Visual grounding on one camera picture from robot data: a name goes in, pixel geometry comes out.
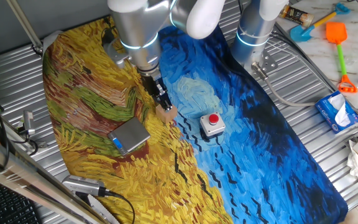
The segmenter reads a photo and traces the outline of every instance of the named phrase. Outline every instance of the wooden block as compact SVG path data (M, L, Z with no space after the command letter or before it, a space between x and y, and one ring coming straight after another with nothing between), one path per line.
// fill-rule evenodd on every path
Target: wooden block
M168 124L170 121L177 117L178 108L172 105L172 109L168 112L165 112L162 106L158 105L157 107L155 107L155 113L157 114L157 117L161 119L162 122Z

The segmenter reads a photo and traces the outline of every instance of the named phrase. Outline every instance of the yellow painted area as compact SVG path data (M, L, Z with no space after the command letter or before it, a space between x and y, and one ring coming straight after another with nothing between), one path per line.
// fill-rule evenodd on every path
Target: yellow painted area
M192 146L180 139L174 122L165 125L156 117L136 69L128 62L119 69L104 52L101 34L107 27L101 19L69 30L45 53L48 107L70 174L102 180L125 196L135 208L135 223L232 223L219 190L197 168ZM122 46L116 42L115 48ZM122 157L107 133L128 114L142 122L151 138ZM99 199L120 222L132 221L125 201Z

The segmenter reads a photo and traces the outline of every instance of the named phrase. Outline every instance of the metal grate floor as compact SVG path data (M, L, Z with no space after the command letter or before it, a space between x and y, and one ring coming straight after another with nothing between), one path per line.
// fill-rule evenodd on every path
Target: metal grate floor
M236 0L227 0L219 26L230 43L235 37L239 19ZM280 48L287 47L280 43ZM271 45L267 50L278 63L276 71L269 73L272 85L286 100L294 102L317 101L331 92L324 79L313 69L309 69L296 56ZM346 166L350 149L345 141L358 132L358 128L347 129L335 135L314 107L294 108L284 105L274 97L266 84L257 78L284 117L290 123L303 144L325 171L335 188L341 193L352 209L358 204L358 179L349 174ZM0 55L0 104L6 109L3 116L13 126L19 122L23 110L34 112L36 134L34 141L45 141L47 148L40 148L32 156L42 167L59 181L69 173L63 162L53 134L44 84L42 81L42 61L30 46ZM66 218L38 206L43 223L71 223Z

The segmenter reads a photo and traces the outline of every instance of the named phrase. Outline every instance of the marble surface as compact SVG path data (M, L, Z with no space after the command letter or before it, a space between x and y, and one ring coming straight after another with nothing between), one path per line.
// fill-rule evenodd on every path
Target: marble surface
M337 15L329 22L343 22L347 29L347 40L342 43L348 77L358 86L358 3L346 0L302 0L293 7L314 15L313 23L333 12L334 5L343 3L351 10L348 15ZM294 22L278 18L278 24L289 33L297 26ZM336 45L327 41L326 25L323 24L311 32L313 37L308 42L298 42L298 46L309 56L317 67L338 86L341 80L341 67L337 57ZM358 107L358 93L345 94L348 101Z

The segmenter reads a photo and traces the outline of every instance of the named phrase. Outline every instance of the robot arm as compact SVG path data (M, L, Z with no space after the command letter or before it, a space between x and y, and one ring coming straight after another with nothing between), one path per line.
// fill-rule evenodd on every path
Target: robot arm
M108 0L112 18L127 54L117 53L106 32L103 47L111 59L123 67L128 58L142 76L142 82L165 111L172 108L159 69L161 55L158 31L170 21L191 37L210 35L219 22L224 0Z
M254 62L262 64L265 44L287 3L288 0L252 0L242 12L231 53L249 73Z

